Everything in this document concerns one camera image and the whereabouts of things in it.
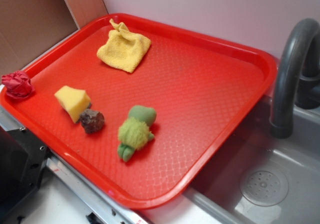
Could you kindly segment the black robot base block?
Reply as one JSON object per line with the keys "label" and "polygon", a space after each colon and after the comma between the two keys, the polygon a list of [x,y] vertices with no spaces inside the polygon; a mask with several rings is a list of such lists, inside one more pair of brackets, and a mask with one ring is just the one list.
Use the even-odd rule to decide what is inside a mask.
{"label": "black robot base block", "polygon": [[30,130],[0,129],[0,214],[40,188],[48,149]]}

